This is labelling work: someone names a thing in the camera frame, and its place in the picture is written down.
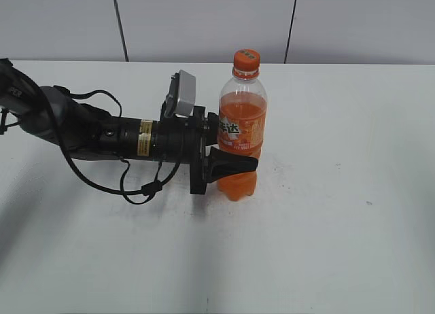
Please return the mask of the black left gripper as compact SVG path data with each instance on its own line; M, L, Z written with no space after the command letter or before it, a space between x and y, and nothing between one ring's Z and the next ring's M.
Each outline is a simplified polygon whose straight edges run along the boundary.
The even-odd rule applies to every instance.
M193 107L192 115L187 118L171 112L163 105L160 120L153 129L151 155L159 163L170 162L173 169L161 180L162 185L169 183L181 164L189 165L189 188L191 194L203 195L207 184L219 179L256 171L258 159L224 152L215 147L206 155L206 147L217 143L218 115L206 113L202 106Z

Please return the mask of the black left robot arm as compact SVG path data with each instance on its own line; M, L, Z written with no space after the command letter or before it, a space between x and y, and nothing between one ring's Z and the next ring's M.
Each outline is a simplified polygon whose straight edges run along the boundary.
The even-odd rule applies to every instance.
M67 162L145 160L190 167L190 191L203 194L225 174L216 148L218 116L195 103L196 81L171 78L159 120L127 118L87 104L88 94L38 86L8 59L1 61L1 115L30 135L59 146Z

